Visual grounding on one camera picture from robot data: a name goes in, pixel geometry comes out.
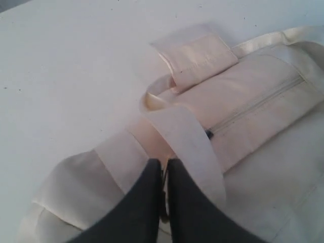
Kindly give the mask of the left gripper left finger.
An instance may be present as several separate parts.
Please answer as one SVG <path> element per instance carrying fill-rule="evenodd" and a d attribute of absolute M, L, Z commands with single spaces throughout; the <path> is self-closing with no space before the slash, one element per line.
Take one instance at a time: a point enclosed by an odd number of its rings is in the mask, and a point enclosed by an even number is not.
<path fill-rule="evenodd" d="M 69 242 L 157 242 L 161 186 L 161 164 L 149 159 L 113 210 Z"/>

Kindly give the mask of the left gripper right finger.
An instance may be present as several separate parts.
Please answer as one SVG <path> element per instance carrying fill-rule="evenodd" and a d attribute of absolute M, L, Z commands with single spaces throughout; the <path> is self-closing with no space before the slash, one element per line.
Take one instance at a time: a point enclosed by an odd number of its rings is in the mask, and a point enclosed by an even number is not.
<path fill-rule="evenodd" d="M 167 173 L 172 242 L 265 242 L 213 205 L 179 159 Z"/>

